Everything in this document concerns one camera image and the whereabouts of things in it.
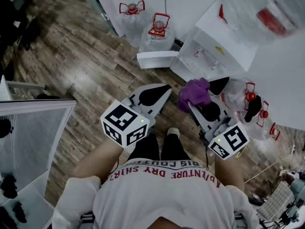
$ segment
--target purple glove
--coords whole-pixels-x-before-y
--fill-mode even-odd
[[[178,108],[184,112],[189,112],[188,102],[191,102],[193,105],[209,105],[212,102],[209,88],[210,84],[204,78],[188,81],[179,92]]]

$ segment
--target black object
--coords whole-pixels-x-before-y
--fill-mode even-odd
[[[210,83],[210,91],[211,93],[213,93],[214,95],[219,95],[224,87],[227,85],[229,81],[229,77],[225,77],[223,79],[219,79],[219,80],[215,80],[215,81],[211,81]]]
[[[179,40],[179,39],[177,39],[177,38],[175,38],[174,43],[177,44],[177,45],[178,45],[179,47],[181,47],[181,48],[182,48],[182,46],[183,46],[183,44],[184,44],[181,40]]]
[[[49,96],[47,94],[39,94],[36,99],[60,99],[58,96]]]
[[[139,104],[145,106],[153,106],[169,89],[170,85],[160,86],[152,89],[147,89],[141,92],[139,96]]]
[[[305,181],[305,172],[299,172],[299,178],[303,181]]]
[[[263,229],[267,229],[268,227],[266,227],[264,221],[259,220],[259,224],[263,227]]]
[[[24,12],[17,11],[11,0],[0,0],[0,58],[2,58],[7,46],[12,46],[14,42],[23,34],[28,23]]]
[[[4,138],[8,134],[12,133],[13,127],[11,127],[10,120],[0,120],[0,138]]]
[[[166,160],[190,160],[176,134],[170,134],[164,138],[160,159],[157,138],[153,133],[136,143],[135,149],[128,160],[133,158],[147,158],[156,161],[161,160],[162,162]]]
[[[25,50],[28,51],[30,49],[30,43],[35,41],[36,38],[40,35],[40,33],[41,30],[38,24],[38,20],[35,18],[30,22],[29,26],[26,28],[19,43],[18,50],[20,51],[24,47]]]
[[[218,106],[218,104],[211,102],[210,104],[208,104],[207,106],[199,106],[196,105],[196,108],[199,110],[199,112],[203,115],[203,117],[209,121],[215,121],[219,119],[220,116],[220,108]]]
[[[81,215],[81,223],[82,224],[92,224],[94,223],[95,215],[92,211]]]
[[[262,206],[264,204],[264,201],[261,199],[256,199],[253,196],[248,196],[248,200],[250,204],[256,205],[256,206]]]
[[[0,222],[5,226],[1,228],[17,229],[17,225],[14,220],[10,217],[4,207],[0,207]]]
[[[2,64],[0,63],[0,82],[1,82],[1,77],[2,77],[2,75],[4,74],[4,69],[3,69],[3,67],[2,67]]]
[[[3,195],[7,198],[16,198],[17,197],[17,187],[15,186],[16,179],[13,175],[7,175],[3,182],[1,183],[0,188],[3,190]]]
[[[244,117],[244,120],[248,123],[252,120],[252,117],[256,116],[257,113],[262,108],[262,99],[259,95],[256,96],[254,100],[251,100],[249,102],[248,111],[246,116]]]
[[[25,214],[21,206],[22,204],[20,202],[17,202],[13,208],[13,211],[18,221],[20,221],[21,223],[27,223],[27,219],[25,218]]]
[[[281,215],[281,221],[284,223],[284,225],[288,225],[290,223],[290,218],[288,217],[286,211],[282,213]]]
[[[14,64],[12,61],[9,62],[8,66],[6,66],[5,70],[3,71],[3,74],[5,76],[5,80],[7,81],[13,81],[14,80]]]

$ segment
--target white shelf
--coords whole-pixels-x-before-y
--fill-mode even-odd
[[[199,79],[197,75],[193,74],[188,68],[186,68],[181,61],[177,59],[175,63],[171,65],[171,71],[181,77],[186,82],[192,79]]]
[[[14,199],[8,199],[2,206],[7,210],[10,217],[15,221],[19,229],[43,229],[50,224],[53,215],[53,206],[48,203],[41,194],[41,188],[45,187],[45,178],[48,172],[38,177],[18,192]],[[12,211],[17,202],[22,204],[27,223],[20,223]]]
[[[203,77],[208,81],[218,80],[234,73],[234,70],[229,71],[220,62],[213,67],[213,63],[217,62],[216,58],[195,40],[191,40],[178,57],[189,71],[198,78]]]

